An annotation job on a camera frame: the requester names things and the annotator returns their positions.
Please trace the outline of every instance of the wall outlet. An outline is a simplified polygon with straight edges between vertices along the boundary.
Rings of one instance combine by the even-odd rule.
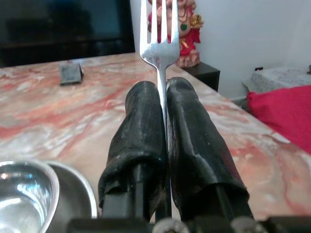
[[[257,67],[257,68],[255,68],[255,71],[260,71],[260,70],[263,70],[263,67]]]

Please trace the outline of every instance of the white wall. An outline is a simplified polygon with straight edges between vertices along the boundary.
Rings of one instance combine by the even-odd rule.
[[[298,22],[287,59],[288,66],[308,69],[311,65],[311,0],[307,0]]]
[[[132,23],[136,52],[139,52],[140,3],[141,0],[131,0]]]
[[[195,12],[205,22],[197,48],[203,62],[221,70],[222,95],[244,96],[241,79],[254,68],[286,63],[306,1],[310,0],[196,0]],[[131,7],[138,48],[140,0],[131,0]]]

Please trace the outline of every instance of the fork tine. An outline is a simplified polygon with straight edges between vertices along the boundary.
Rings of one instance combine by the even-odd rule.
[[[172,37],[171,43],[179,43],[177,0],[172,2]]]
[[[152,0],[151,43],[157,43],[156,0]]]
[[[166,0],[162,0],[161,42],[167,41]]]
[[[147,4],[146,0],[141,0],[141,10],[140,10],[140,42],[139,49],[142,53],[147,44]]]

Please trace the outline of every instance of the bowl rim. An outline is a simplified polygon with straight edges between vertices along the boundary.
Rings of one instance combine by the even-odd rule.
[[[79,181],[82,183],[82,185],[84,186],[84,188],[86,189],[87,195],[88,195],[88,199],[90,202],[90,207],[91,207],[91,218],[97,218],[98,217],[98,212],[97,212],[97,204],[96,204],[96,199],[95,199],[95,195],[94,195],[94,191],[90,185],[90,183],[88,182],[88,180],[74,167],[59,162],[59,161],[55,161],[55,160],[47,160],[46,161],[50,166],[57,166],[60,167],[64,170],[67,170],[68,172],[72,173],[77,179],[79,179]]]
[[[60,189],[59,189],[59,180],[58,180],[56,172],[53,170],[52,167],[48,165],[48,163],[42,160],[38,160],[38,159],[29,159],[29,160],[16,159],[16,160],[11,160],[11,161],[0,162],[0,166],[6,166],[6,165],[33,166],[41,170],[50,180],[51,186],[52,186],[51,204],[50,204],[50,208],[48,210],[47,216],[44,220],[44,223],[38,232],[38,233],[45,233],[53,220],[54,214],[56,212],[58,200],[59,200]]]

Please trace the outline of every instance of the stainless steel bowl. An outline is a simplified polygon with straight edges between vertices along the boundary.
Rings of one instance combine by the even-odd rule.
[[[47,164],[0,163],[0,233],[46,232],[58,198],[58,178]]]
[[[53,221],[47,232],[65,233],[73,218],[96,218],[97,206],[91,186],[80,172],[72,167],[48,161],[57,174],[60,195]]]

